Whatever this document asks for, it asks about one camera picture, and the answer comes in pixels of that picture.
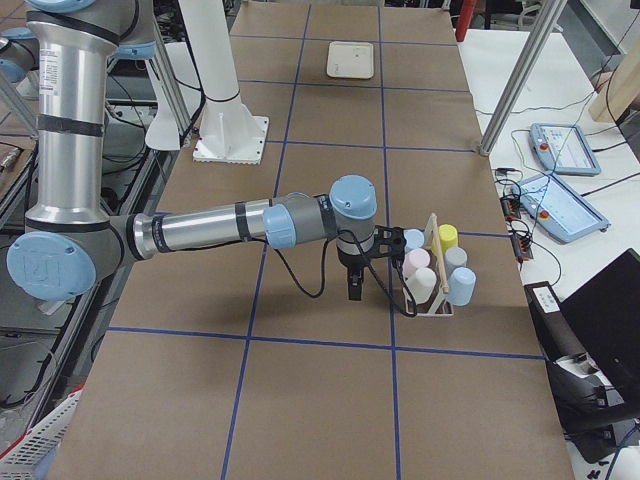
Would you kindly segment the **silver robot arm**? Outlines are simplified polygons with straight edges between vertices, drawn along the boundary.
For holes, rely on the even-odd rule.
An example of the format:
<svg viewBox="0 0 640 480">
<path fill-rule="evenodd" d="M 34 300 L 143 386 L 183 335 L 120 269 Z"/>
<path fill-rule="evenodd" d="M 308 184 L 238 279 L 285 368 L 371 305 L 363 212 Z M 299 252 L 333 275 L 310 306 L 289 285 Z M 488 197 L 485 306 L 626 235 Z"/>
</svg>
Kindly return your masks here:
<svg viewBox="0 0 640 480">
<path fill-rule="evenodd" d="M 241 99 L 223 5 L 181 1 L 187 54 L 199 101 L 189 109 L 163 45 L 150 1 L 30 1 L 24 41 L 38 53 L 37 164 L 25 186 L 24 230 L 9 246 L 13 283 L 41 301 L 69 301 L 128 265 L 159 254 L 244 242 L 274 250 L 332 241 L 358 299 L 377 227 L 374 185 L 360 175 L 310 196 L 239 201 L 190 213 L 134 206 L 150 168 L 166 180 L 158 149 L 142 143 L 128 159 L 104 151 L 110 80 L 116 61 L 141 61 L 157 77 L 177 122 L 170 149 L 204 130 L 195 159 L 258 164 L 269 121 Z"/>
</svg>

